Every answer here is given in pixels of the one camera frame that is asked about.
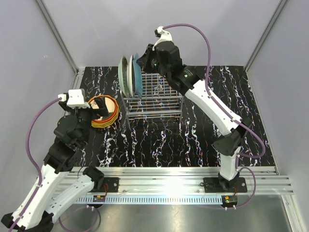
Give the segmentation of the cream plate with dark patch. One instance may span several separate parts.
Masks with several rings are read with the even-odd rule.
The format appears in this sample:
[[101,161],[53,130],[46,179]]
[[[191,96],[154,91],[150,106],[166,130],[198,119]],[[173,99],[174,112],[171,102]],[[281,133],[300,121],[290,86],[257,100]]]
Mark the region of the cream plate with dark patch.
[[[106,103],[106,108],[108,108],[108,110],[109,110],[109,112],[110,112],[109,117],[111,117],[111,116],[113,115],[114,111],[115,111],[115,103],[114,103],[114,101],[113,101],[111,98],[109,98],[109,97],[105,97],[105,103]],[[91,107],[95,110],[96,115],[98,115],[98,106],[96,105],[94,99],[90,102],[90,105],[91,105]],[[99,116],[98,116],[97,120],[103,121],[103,120],[105,120],[105,119],[108,119],[109,117],[107,117],[107,118],[102,118],[102,117],[99,117]]]

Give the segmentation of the red-orange scalloped plate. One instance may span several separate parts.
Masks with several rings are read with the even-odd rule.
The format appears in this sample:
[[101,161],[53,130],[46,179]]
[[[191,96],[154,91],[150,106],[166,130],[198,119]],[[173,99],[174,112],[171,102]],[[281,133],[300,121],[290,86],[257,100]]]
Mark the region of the red-orange scalloped plate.
[[88,103],[95,110],[97,119],[92,120],[92,127],[106,128],[112,125],[119,116],[119,105],[109,95],[97,95],[91,98]]

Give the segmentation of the dark teal plate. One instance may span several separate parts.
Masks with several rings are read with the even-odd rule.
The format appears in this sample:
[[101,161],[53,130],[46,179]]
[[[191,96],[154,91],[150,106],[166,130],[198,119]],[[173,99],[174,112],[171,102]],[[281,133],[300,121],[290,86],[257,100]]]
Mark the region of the dark teal plate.
[[133,64],[133,71],[134,71],[134,93],[141,99],[142,98],[142,73],[141,68],[137,64],[137,60],[140,58],[139,54],[136,53],[133,57],[132,64]]

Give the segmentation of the white plate teal rim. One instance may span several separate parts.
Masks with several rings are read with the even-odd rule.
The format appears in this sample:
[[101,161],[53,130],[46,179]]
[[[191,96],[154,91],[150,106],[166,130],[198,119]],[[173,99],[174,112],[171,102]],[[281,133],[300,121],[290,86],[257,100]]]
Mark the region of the white plate teal rim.
[[128,94],[130,98],[134,97],[134,91],[133,91],[133,58],[134,56],[131,55],[128,62],[127,62],[127,68],[126,68],[126,79],[127,79],[127,87],[128,87]]

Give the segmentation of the light green flower plate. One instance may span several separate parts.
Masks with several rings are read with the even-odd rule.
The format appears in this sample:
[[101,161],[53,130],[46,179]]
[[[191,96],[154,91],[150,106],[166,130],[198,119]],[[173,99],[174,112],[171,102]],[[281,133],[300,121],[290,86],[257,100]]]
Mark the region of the light green flower plate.
[[129,97],[129,90],[127,84],[127,59],[125,56],[122,56],[119,65],[118,65],[118,79],[120,84],[120,89],[122,93],[128,98]]

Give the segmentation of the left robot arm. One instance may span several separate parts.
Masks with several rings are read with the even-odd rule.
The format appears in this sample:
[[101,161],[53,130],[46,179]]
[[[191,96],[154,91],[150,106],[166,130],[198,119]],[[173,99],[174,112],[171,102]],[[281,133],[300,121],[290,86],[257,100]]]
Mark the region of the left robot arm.
[[[54,130],[55,141],[44,158],[43,166],[39,167],[30,152],[30,135],[39,116],[56,102],[68,115],[58,121]],[[90,191],[98,192],[106,186],[103,172],[90,166],[85,168],[71,186],[53,198],[58,185],[70,173],[76,158],[87,145],[92,120],[109,115],[104,98],[95,99],[95,103],[98,108],[93,108],[85,100],[70,103],[69,99],[59,96],[44,106],[33,118],[26,133],[26,153],[37,170],[38,178],[20,206],[2,217],[2,224],[9,231],[49,232],[55,221],[78,198]]]

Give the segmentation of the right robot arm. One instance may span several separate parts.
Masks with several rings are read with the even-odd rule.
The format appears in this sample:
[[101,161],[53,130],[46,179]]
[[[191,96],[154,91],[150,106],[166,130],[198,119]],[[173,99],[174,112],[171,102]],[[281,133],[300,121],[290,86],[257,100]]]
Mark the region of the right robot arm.
[[231,111],[207,86],[201,69],[184,65],[179,48],[173,42],[149,44],[137,60],[145,73],[158,73],[169,86],[196,104],[219,129],[221,136],[213,143],[220,154],[220,171],[215,187],[233,190],[239,178],[238,157],[250,120]]

